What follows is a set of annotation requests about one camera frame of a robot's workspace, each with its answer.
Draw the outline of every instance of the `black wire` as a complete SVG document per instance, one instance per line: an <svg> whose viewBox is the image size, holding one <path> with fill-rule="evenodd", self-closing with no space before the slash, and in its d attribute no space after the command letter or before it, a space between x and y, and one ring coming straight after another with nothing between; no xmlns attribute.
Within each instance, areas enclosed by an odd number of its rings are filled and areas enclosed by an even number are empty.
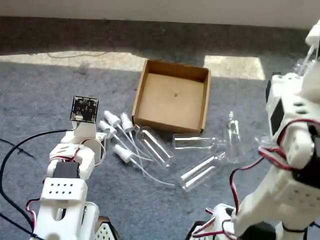
<svg viewBox="0 0 320 240"><path fill-rule="evenodd" d="M11 154L18 149L19 146L21 146L22 144L28 142L31 139L35 139L37 137L43 136L43 135L48 135L48 134L55 134L55 133L64 133L64 132L68 132L68 131L74 131L75 129L77 129L80 125L80 122L77 123L76 127L73 129L59 129L59 130L51 130L51 131L45 131L45 132L41 132L41 133L37 133L35 135L29 136L26 139L22 140L21 142L19 142L18 144L16 144L14 147L11 148L11 150L6 154L6 156L4 157L2 164L1 164L1 168L0 168L0 194L3 196L3 198L9 203L11 204L16 210L18 210L23 216L24 218L27 220L27 222L29 223L31 229L33 227L33 222L31 221L30 217L27 215L27 213L21 208L19 207L10 197L7 196L7 194L4 192L4 188L3 188L3 178L4 178L4 171L5 171L5 166L6 163L9 159L9 157L11 156Z"/></svg>
<svg viewBox="0 0 320 240"><path fill-rule="evenodd" d="M310 224L311 227L315 226L320 229L320 225L315 223L314 221Z"/></svg>
<svg viewBox="0 0 320 240"><path fill-rule="evenodd" d="M302 240L308 240L308 228L306 228L306 230L304 231Z"/></svg>
<svg viewBox="0 0 320 240"><path fill-rule="evenodd" d="M5 139L3 139L3 138L0 138L0 142L9 144L9 145L11 145L11 146L13 146L13 147L15 146L14 143L12 143L12 142L10 142L10 141L8 141L8 140L5 140ZM35 158L35 156L33 156L32 154L28 153L28 152L27 152L26 150L24 150L23 148L17 147L17 149L19 150L18 154L24 153L25 155L29 156L30 158L33 158L33 159Z"/></svg>
<svg viewBox="0 0 320 240"><path fill-rule="evenodd" d="M35 239L39 239L39 240L44 240L43 238L38 237L36 234L34 234L31 231L29 231L29 230L25 229L24 227L20 226L15 221L12 221L10 218L8 218L7 216L3 215L1 212L0 212L0 217L3 218L4 220L8 221L12 225L15 225L18 229L20 229L20 230L24 231L25 233L29 234L31 237L33 237Z"/></svg>

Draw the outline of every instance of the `circuit board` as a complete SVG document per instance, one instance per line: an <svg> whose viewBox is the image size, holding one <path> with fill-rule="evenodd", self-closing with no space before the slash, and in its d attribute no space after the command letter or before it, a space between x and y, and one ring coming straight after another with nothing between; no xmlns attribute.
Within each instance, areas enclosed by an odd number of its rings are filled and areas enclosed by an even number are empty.
<svg viewBox="0 0 320 240"><path fill-rule="evenodd" d="M70 120L95 124L97 119L98 103L98 98L74 96Z"/></svg>

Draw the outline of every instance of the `white robot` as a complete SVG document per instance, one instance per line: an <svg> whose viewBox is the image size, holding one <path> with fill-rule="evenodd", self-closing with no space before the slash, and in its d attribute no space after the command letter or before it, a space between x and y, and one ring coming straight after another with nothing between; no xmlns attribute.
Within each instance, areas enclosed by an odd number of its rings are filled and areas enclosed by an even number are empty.
<svg viewBox="0 0 320 240"><path fill-rule="evenodd" d="M117 240L99 208L86 202L86 180L105 157L108 133L97 132L98 99L75 96L67 131L50 153L33 233L46 240Z"/></svg>
<svg viewBox="0 0 320 240"><path fill-rule="evenodd" d="M320 21L305 41L310 50L302 68L316 50L305 74L274 75L266 89L271 142L285 157L272 156L294 170L273 165L238 213L225 204L207 210L211 222L195 226L187 239L299 240L320 216ZM275 229L263 223L272 220L280 221Z"/></svg>

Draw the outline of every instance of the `cardboard box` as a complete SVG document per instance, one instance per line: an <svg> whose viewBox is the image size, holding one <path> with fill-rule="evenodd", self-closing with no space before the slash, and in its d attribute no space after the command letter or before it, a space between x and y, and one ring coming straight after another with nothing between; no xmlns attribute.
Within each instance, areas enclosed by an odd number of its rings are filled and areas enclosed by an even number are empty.
<svg viewBox="0 0 320 240"><path fill-rule="evenodd" d="M201 133L206 124L210 82L207 68L146 60L133 122L173 133Z"/></svg>

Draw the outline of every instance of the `floor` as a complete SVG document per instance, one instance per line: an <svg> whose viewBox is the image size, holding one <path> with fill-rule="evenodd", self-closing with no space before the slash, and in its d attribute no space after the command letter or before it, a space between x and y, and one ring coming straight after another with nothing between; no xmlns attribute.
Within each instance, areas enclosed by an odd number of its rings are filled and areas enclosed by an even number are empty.
<svg viewBox="0 0 320 240"><path fill-rule="evenodd" d="M246 160L257 157L260 138L268 133L265 86L273 72L290 71L307 52L304 30L109 20L0 18L0 138L13 143L34 133L68 128L74 95L98 97L103 110L131 113L145 59L161 59L211 70L205 136L222 137L228 112L240 122ZM159 133L171 145L169 134ZM14 154L5 169L4 190L23 207L41 194L49 152L63 134L35 139L23 148L35 156ZM0 158L10 149L0 143ZM149 168L156 177L175 182L181 169L204 152L177 152L168 171ZM240 198L252 192L269 169L263 162L239 173ZM155 184L124 165L112 151L87 181L87 200L109 216L123 240L183 240L205 207L233 204L225 166L191 192ZM27 227L26 221L0 199L0 212ZM0 235L28 236L0 220ZM309 231L315 240L317 230Z"/></svg>

